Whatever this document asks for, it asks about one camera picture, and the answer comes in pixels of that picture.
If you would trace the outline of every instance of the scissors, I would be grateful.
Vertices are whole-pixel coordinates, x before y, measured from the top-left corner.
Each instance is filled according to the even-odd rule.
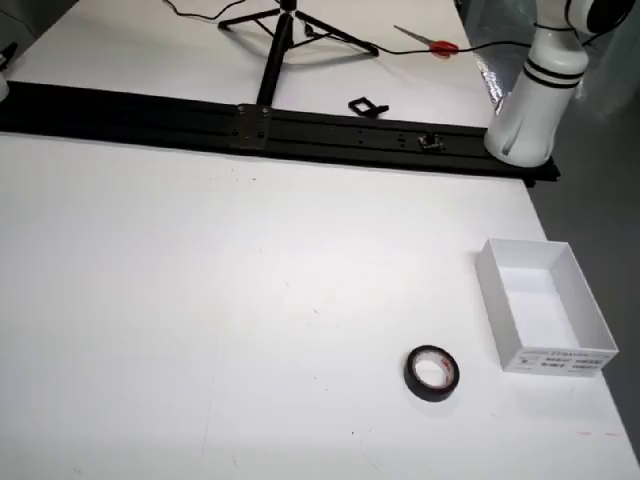
[[[453,55],[457,55],[460,47],[458,47],[455,43],[447,42],[445,40],[430,40],[427,37],[423,37],[422,35],[418,35],[417,33],[413,33],[409,30],[406,30],[402,27],[394,25],[395,28],[400,30],[402,33],[409,35],[411,38],[418,40],[425,45],[428,45],[430,49],[434,51],[431,52],[432,55],[440,58],[449,58]]]

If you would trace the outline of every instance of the black metal bracket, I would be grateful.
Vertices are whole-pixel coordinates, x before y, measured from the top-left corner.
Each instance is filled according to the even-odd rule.
[[[259,105],[238,105],[231,122],[229,146],[239,150],[264,150],[269,137],[271,109]]]
[[[349,102],[349,109],[360,117],[378,118],[384,112],[389,111],[389,105],[375,105],[367,97],[361,97]]]
[[[554,162],[493,158],[482,128],[274,110],[9,82],[0,131],[317,163],[522,179],[560,176]]]

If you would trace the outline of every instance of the red scissors handle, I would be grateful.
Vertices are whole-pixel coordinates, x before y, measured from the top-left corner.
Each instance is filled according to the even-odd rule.
[[[458,47],[455,43],[447,42],[445,40],[431,42],[429,48],[431,50],[434,50],[432,52],[433,55],[441,58],[449,58],[452,55],[456,55],[460,51],[460,47]]]

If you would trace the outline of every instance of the black clip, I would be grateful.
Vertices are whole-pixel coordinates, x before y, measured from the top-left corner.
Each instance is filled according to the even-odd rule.
[[[437,133],[425,133],[418,137],[418,144],[425,152],[441,152],[444,150],[444,142]]]
[[[367,110],[358,108],[359,105],[366,105]],[[358,98],[349,102],[349,108],[360,117],[378,118],[381,113],[389,110],[389,105],[374,105],[367,97]]]
[[[18,50],[18,44],[14,42],[0,51],[0,72],[6,70],[9,66],[9,62],[16,54],[16,50]]]

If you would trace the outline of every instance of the black stripe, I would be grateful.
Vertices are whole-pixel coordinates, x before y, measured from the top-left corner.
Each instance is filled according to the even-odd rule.
[[[577,80],[579,78],[582,78],[582,76],[584,75],[584,72],[582,72],[582,73],[558,73],[558,72],[552,72],[551,70],[547,70],[546,68],[541,67],[540,65],[535,63],[530,58],[527,58],[527,65],[529,65],[534,70],[547,75],[548,77],[557,78],[558,80]]]
[[[558,89],[575,88],[580,84],[580,82],[575,82],[575,83],[552,83],[552,82],[548,82],[547,80],[543,80],[541,78],[536,77],[533,73],[531,73],[529,70],[527,70],[526,67],[523,68],[522,71],[530,80],[533,80],[534,82],[539,83],[540,85],[545,86],[545,87],[549,87],[549,88],[558,88]]]
[[[533,26],[536,28],[542,28],[543,30],[551,30],[553,32],[570,32],[575,30],[573,27],[548,27],[546,25],[540,25],[538,22],[535,22]]]

